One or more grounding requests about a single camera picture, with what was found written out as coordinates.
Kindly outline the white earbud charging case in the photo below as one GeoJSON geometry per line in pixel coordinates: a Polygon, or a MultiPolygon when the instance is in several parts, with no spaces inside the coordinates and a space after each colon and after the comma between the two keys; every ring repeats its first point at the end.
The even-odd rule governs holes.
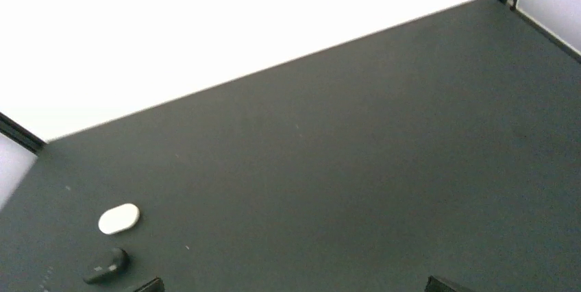
{"type": "Polygon", "coordinates": [[[98,220],[98,229],[107,235],[117,234],[134,227],[140,219],[140,209],[131,203],[106,210],[98,220]]]}

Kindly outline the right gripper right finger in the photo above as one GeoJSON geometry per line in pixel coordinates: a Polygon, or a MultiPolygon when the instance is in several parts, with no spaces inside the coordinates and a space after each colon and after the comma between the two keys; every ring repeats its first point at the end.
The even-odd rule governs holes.
{"type": "Polygon", "coordinates": [[[425,292],[473,292],[458,283],[438,276],[430,276],[424,289],[425,292]]]}

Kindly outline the black earbud charging case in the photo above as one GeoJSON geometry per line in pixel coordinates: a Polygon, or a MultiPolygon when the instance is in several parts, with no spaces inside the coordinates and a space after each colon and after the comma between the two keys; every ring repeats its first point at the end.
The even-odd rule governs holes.
{"type": "Polygon", "coordinates": [[[100,253],[92,259],[82,272],[86,284],[97,284],[117,277],[129,265],[129,254],[122,248],[115,247],[100,253]]]}

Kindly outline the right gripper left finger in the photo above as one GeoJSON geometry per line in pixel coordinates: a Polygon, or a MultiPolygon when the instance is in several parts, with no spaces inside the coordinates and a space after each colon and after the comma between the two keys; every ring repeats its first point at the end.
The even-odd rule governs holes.
{"type": "Polygon", "coordinates": [[[164,292],[164,282],[159,277],[151,278],[132,287],[132,292],[164,292]]]}

